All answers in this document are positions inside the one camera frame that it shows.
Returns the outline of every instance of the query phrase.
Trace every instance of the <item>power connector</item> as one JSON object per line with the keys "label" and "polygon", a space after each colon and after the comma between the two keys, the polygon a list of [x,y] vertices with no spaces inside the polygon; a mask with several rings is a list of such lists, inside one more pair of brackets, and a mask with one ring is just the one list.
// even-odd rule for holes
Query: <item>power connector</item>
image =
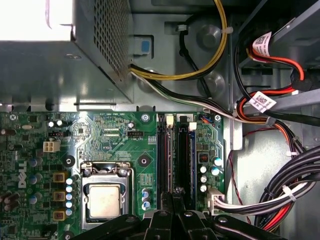
{"label": "power connector", "polygon": [[206,200],[207,200],[207,208],[210,211],[212,216],[221,214],[221,211],[219,209],[215,208],[215,198],[221,198],[224,201],[225,195],[222,194],[215,187],[211,187],[208,189],[208,193],[206,195]]}

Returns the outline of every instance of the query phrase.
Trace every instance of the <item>cable tie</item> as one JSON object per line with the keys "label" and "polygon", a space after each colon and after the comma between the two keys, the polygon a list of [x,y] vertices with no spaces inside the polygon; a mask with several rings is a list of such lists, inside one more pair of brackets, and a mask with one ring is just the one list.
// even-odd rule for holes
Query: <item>cable tie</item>
{"label": "cable tie", "polygon": [[188,30],[188,25],[186,24],[179,24],[176,28],[177,32],[183,32]]}
{"label": "cable tie", "polygon": [[283,192],[284,192],[285,194],[288,194],[288,195],[289,195],[289,197],[291,198],[292,202],[297,201],[296,197],[293,195],[291,189],[290,189],[288,186],[283,185],[283,186],[282,186],[282,190],[283,190]]}
{"label": "cable tie", "polygon": [[274,125],[275,123],[276,123],[276,119],[269,116],[269,117],[266,119],[265,125],[270,125],[270,126],[272,126],[272,125]]}
{"label": "cable tie", "polygon": [[228,26],[225,29],[221,29],[220,32],[222,34],[232,34],[234,32],[234,28],[232,26]]}
{"label": "cable tie", "polygon": [[299,153],[296,151],[287,151],[286,152],[287,157],[292,157],[292,156],[297,156],[297,155],[299,155]]}
{"label": "cable tie", "polygon": [[268,188],[264,188],[264,191],[270,196],[270,197],[273,197],[273,198],[276,198],[277,195],[275,195],[274,193],[272,193]]}

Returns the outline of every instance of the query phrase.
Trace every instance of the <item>motherboard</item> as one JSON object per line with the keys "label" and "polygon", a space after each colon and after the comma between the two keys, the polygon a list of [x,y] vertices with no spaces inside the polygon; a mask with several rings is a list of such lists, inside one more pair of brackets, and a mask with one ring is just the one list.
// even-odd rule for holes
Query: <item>motherboard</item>
{"label": "motherboard", "polygon": [[162,192],[224,193],[223,121],[202,112],[0,113],[0,239],[66,240]]}

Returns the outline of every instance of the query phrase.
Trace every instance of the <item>white label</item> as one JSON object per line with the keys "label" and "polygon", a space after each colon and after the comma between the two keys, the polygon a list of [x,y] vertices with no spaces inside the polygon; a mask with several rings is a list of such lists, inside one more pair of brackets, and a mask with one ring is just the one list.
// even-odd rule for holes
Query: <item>white label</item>
{"label": "white label", "polygon": [[262,92],[257,91],[256,94],[251,98],[249,103],[258,109],[261,113],[272,108],[277,102],[270,97],[264,95]]}
{"label": "white label", "polygon": [[271,31],[258,37],[252,44],[252,48],[262,56],[270,57],[269,55],[269,42],[271,39]]}

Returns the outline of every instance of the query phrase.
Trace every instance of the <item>yellow wire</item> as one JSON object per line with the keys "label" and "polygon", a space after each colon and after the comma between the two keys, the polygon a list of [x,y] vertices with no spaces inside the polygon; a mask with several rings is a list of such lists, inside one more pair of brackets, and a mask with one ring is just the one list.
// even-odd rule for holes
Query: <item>yellow wire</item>
{"label": "yellow wire", "polygon": [[164,80],[182,80],[184,78],[188,78],[188,77],[193,77],[197,74],[201,74],[204,71],[208,70],[210,67],[212,67],[217,61],[219,61],[220,57],[222,56],[225,48],[226,48],[226,44],[227,44],[227,34],[226,34],[226,28],[227,28],[227,18],[226,18],[226,14],[225,14],[225,10],[223,8],[223,5],[221,3],[221,0],[213,0],[220,18],[221,18],[221,23],[222,23],[222,37],[221,37],[221,42],[220,45],[218,47],[218,50],[216,51],[216,53],[214,54],[214,56],[212,57],[212,59],[210,60],[210,62],[204,66],[203,68],[201,68],[198,71],[194,71],[194,72],[190,72],[190,73],[185,73],[185,74],[180,74],[180,75],[158,75],[158,74],[154,74],[154,73],[147,73],[147,72],[143,72],[134,68],[131,68],[131,71],[136,73],[137,75],[146,78],[146,79],[152,79],[152,80],[159,80],[159,81],[164,81]]}

